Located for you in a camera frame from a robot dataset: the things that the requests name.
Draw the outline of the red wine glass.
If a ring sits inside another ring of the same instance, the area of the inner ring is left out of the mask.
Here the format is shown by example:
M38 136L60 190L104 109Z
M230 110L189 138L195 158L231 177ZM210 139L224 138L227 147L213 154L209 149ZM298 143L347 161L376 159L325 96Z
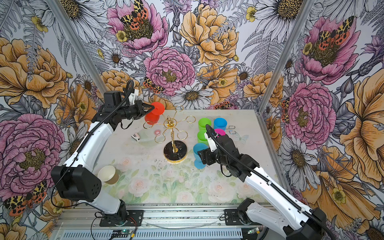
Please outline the red wine glass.
M155 118L145 118L145 121L148 125L152 126L152 125L158 123L158 121L160 119L160 115L162 115L165 111L165 106L160 102L153 102L151 104L155 106L153 113L156 115L156 117Z

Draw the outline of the green wine glass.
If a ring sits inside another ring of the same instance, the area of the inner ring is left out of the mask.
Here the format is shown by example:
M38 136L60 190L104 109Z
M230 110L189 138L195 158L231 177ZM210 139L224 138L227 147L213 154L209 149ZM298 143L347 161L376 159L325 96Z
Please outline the green wine glass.
M208 146L209 143L205 136L206 132L207 132L206 130L199 131L197 134L197 140L198 140L198 143L205 144Z
M207 131L206 125L212 126L212 121L209 118L201 118L198 121L199 131Z

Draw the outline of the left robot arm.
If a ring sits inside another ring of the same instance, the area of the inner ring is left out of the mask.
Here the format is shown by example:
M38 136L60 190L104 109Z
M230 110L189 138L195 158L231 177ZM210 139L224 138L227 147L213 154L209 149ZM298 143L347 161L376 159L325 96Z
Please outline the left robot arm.
M57 193L63 199L88 204L102 212L107 223L121 226L129 219L124 201L102 189L102 181L93 174L94 165L108 138L122 120L139 120L154 106L137 99L139 90L127 93L109 91L105 103L92 119L89 131L75 152L51 172Z

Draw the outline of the blue wine glass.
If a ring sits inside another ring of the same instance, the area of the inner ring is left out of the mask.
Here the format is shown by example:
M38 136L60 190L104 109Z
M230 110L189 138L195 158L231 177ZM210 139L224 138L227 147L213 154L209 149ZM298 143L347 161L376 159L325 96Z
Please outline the blue wine glass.
M206 165L203 164L201 157L198 155L198 152L201 150L205 150L207 148L208 148L208 146L206 144L203 144L203 143L197 143L193 147L194 157L195 157L194 165L199 170L203 169Z
M228 122L224 118L216 118L214 120L214 129L221 129L225 131L227 128L227 125L228 125Z

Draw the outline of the pink wine glass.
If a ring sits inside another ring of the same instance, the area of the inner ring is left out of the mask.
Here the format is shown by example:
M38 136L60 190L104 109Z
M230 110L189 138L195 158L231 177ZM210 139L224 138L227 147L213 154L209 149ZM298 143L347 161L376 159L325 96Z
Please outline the pink wine glass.
M226 135L226 132L222 129L215 129L215 132L219 135L219 136L225 136Z

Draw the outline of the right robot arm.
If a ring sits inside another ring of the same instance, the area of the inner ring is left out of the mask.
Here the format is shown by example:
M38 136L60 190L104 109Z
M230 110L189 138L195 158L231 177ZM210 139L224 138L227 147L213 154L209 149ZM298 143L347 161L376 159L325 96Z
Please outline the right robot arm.
M274 210L252 199L244 200L238 215L244 224L259 223L287 240L321 240L328 231L325 213L301 203L277 184L251 156L239 153L227 136L205 133L209 148L198 152L205 165L225 166L230 175L256 189Z

